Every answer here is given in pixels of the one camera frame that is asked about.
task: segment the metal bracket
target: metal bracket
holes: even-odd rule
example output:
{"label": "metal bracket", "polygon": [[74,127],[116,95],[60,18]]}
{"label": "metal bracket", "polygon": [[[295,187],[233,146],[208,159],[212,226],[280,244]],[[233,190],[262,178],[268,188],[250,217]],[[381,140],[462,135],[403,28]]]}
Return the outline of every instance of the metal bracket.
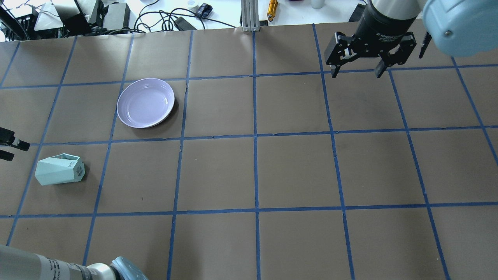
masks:
{"label": "metal bracket", "polygon": [[257,0],[241,0],[242,31],[259,31]]}

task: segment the white cup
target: white cup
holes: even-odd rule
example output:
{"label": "white cup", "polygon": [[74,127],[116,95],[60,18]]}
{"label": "white cup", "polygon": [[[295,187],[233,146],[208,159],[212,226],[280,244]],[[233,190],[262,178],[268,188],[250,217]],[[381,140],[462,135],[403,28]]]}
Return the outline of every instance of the white cup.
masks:
{"label": "white cup", "polygon": [[324,5],[325,5],[325,0],[311,0],[311,6],[314,9],[323,8]]}

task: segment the plate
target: plate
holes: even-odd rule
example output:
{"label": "plate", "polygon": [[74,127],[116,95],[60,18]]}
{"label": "plate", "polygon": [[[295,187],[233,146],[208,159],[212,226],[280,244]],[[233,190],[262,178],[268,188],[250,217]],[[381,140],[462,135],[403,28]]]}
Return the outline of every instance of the plate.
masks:
{"label": "plate", "polygon": [[127,126],[143,129],[162,122],[173,109],[175,95],[168,83],[155,78],[138,80],[118,98],[119,119]]}

